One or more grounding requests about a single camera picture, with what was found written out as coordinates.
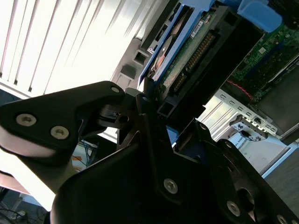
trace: cable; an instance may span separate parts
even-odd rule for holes
[[[10,224],[15,224],[13,221],[11,221],[6,215],[4,215],[1,212],[0,212],[0,216],[2,216],[3,218],[5,218]]]
[[[234,86],[236,86],[236,87],[238,87],[240,90],[242,90],[251,100],[252,100],[252,96],[251,96],[251,94],[250,93],[248,93],[247,91],[246,91],[246,89],[244,89],[243,87],[241,87],[241,86],[239,86],[238,84],[236,84],[236,83],[234,83],[233,81],[230,81],[230,80],[228,80],[227,81],[228,83],[231,83],[232,85],[234,85]]]
[[[78,159],[76,156],[72,155],[72,157],[76,158],[79,162],[83,163],[80,159]]]

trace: computer component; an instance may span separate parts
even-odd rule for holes
[[[277,119],[272,117],[267,110],[264,111],[261,104],[264,102],[263,99],[271,92],[275,92],[276,87],[284,82],[297,66],[299,33],[296,25],[297,15],[294,13],[297,2],[287,1],[283,4],[280,0],[272,0],[268,6],[264,5],[264,9],[268,10],[265,11],[266,15],[275,10],[281,14],[284,21],[268,32],[265,30],[270,29],[271,25],[269,23],[263,25],[263,22],[269,22],[270,17],[264,17],[265,21],[258,22],[254,13],[252,18],[248,18],[252,12],[244,12],[250,7],[258,7],[259,3],[230,0],[221,2],[230,6],[231,15],[238,18],[237,23],[233,25],[235,30],[230,31],[227,39],[221,39],[218,33],[220,30],[227,29],[223,26],[227,21],[223,18],[222,21],[215,20],[215,18],[220,18],[219,9],[225,7],[220,2],[216,1],[213,5],[209,5],[208,10],[203,10],[204,4],[199,3],[199,7],[205,12],[198,13],[198,17],[195,16],[198,6],[181,4],[174,16],[173,23],[160,37],[153,59],[145,66],[140,81],[145,76],[154,80],[152,90],[149,92],[151,98],[156,102],[157,113],[167,124],[179,131],[180,128],[173,124],[177,123],[176,120],[187,122],[189,114],[186,114],[186,118],[178,117],[177,115],[181,112],[176,111],[177,105],[182,104],[190,108],[190,113],[193,115],[200,114],[200,111],[205,108],[198,105],[204,105],[207,102],[198,102],[196,96],[216,94],[221,100],[253,122],[259,130],[269,132],[280,139],[284,138],[298,125],[288,130],[279,127]],[[186,21],[182,33],[173,38],[171,31],[185,14],[185,11],[182,12],[183,8],[185,11],[193,10],[193,13],[189,18],[187,16],[188,21]],[[241,28],[241,24],[246,22],[248,24]],[[222,47],[222,44],[226,45],[225,42],[230,43],[229,47]],[[157,55],[166,56],[160,60],[161,57],[157,57]],[[159,62],[158,69],[150,70],[157,62]],[[219,78],[209,80],[208,77],[211,76],[211,73],[219,74]],[[211,91],[219,83],[224,83],[219,90],[223,91],[223,94]]]
[[[214,6],[212,10],[202,14],[164,74],[159,76],[159,70],[148,73],[149,77],[157,80],[151,98],[156,103],[160,118],[167,119],[170,126],[180,129],[175,124],[176,113],[180,114],[176,112],[176,108],[179,104],[186,103],[190,108],[190,115],[186,116],[186,121],[182,124],[190,122],[191,117],[202,110],[192,109],[190,104],[194,104],[194,96],[199,93],[204,96],[207,101],[198,100],[196,104],[205,105],[215,94],[217,87],[214,86],[220,86],[227,79],[262,35],[252,23],[238,16],[229,7]],[[163,54],[165,50],[169,51],[173,38],[170,32],[151,67],[157,63],[161,52]],[[229,60],[223,63],[223,58],[227,55]],[[218,74],[218,78],[211,80],[213,74]]]
[[[245,119],[241,114],[229,123],[229,125],[237,130],[242,137],[249,141],[262,141],[268,138],[268,134],[254,126],[250,121]]]
[[[256,103],[287,75],[280,71],[289,70],[296,64],[298,56],[299,31],[282,24],[262,37],[222,89],[244,104]]]

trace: blue plastic part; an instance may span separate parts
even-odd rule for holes
[[[218,0],[222,2],[224,5],[231,7],[233,10],[238,11],[239,5],[242,0]]]
[[[168,132],[168,136],[169,136],[171,145],[173,145],[178,140],[178,131],[176,131],[173,128],[168,127],[168,126],[166,126],[166,128],[167,128],[167,132]]]
[[[272,32],[282,23],[282,17],[267,6],[267,0],[243,0],[238,14],[266,32]]]

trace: black metal bracket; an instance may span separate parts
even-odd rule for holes
[[[143,93],[130,95],[112,82],[101,82],[7,104],[0,114],[0,147],[45,166],[67,163],[84,136],[108,126],[119,129],[118,151],[74,175],[59,190],[52,212],[62,220],[57,223],[71,222],[69,216],[97,220],[98,209],[86,208],[94,201],[108,204],[99,216],[111,220],[112,198],[123,199],[120,210],[131,200],[129,205],[147,218],[153,215],[148,208],[156,206],[159,217],[150,220],[168,223],[297,220],[241,153],[227,140],[214,142],[204,124],[193,120],[174,152],[165,124]],[[30,116],[20,119],[23,114]],[[55,127],[63,128],[56,133]],[[99,194],[91,194],[91,189]],[[136,200],[142,206],[136,206]],[[84,212],[74,216],[70,208]],[[67,220],[61,218],[67,214]]]

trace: metal frame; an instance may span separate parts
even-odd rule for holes
[[[235,98],[227,94],[225,91],[222,89],[219,89],[216,93],[215,96],[220,99],[222,102],[226,103],[230,107],[234,108],[236,111],[238,111],[240,114],[242,114],[244,117],[249,119],[254,125],[258,126],[259,129],[266,130],[267,132],[276,135],[277,128],[272,125],[270,122],[270,118],[262,118],[255,112],[253,112],[251,109],[247,108],[243,104],[241,104],[239,101],[237,101]],[[261,124],[257,124],[254,119],[259,118],[261,121],[263,121]]]

